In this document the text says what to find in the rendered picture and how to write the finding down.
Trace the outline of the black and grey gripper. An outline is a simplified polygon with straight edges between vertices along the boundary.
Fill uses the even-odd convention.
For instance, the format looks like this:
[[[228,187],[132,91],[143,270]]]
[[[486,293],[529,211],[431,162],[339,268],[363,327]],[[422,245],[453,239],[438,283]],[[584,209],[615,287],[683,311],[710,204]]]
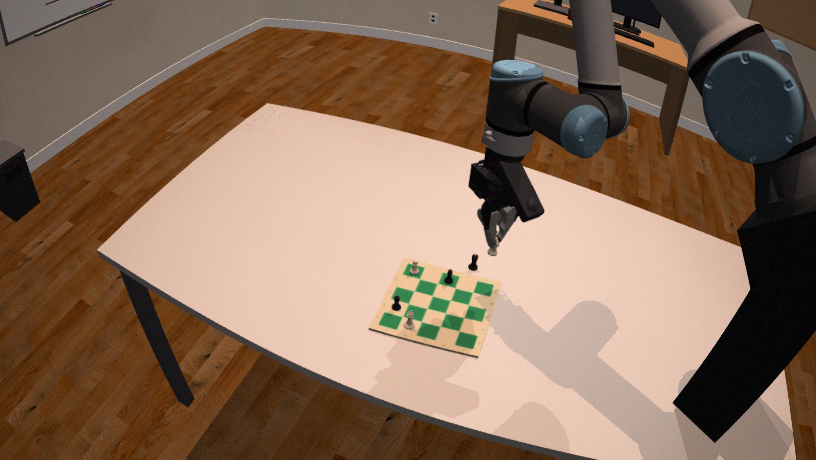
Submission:
[[[525,155],[522,157],[504,156],[492,151],[488,147],[486,149],[488,152],[487,150],[485,151],[484,159],[471,164],[468,187],[479,199],[485,200],[481,209],[477,210],[477,216],[482,225],[483,222],[485,224],[483,229],[487,244],[491,249],[496,243],[497,225],[499,227],[497,238],[500,244],[518,218],[515,207],[494,167],[499,161],[508,163],[520,162],[524,159]]]

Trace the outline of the green and cream chessboard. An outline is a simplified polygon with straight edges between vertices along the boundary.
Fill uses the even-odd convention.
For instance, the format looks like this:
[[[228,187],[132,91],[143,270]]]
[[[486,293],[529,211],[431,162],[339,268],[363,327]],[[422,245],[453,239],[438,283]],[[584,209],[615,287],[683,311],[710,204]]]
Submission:
[[[501,282],[403,258],[369,330],[425,346],[478,358],[497,300]],[[401,309],[394,311],[394,297]],[[408,312],[413,329],[406,329]]]

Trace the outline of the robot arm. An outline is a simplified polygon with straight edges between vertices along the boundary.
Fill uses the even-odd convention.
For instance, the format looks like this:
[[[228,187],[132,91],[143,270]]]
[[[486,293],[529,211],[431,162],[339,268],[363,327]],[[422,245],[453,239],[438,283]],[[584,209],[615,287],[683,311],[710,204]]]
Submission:
[[[816,206],[816,121],[783,42],[770,40],[759,22],[742,18],[729,0],[650,1],[688,53],[687,74],[715,140],[753,164],[757,215],[774,218]],[[496,153],[529,154],[535,130],[590,158],[629,124],[611,0],[569,4],[579,94],[542,80],[543,71],[533,64],[496,62],[483,132],[484,144]],[[521,162],[499,161],[495,169],[522,222],[544,214]]]

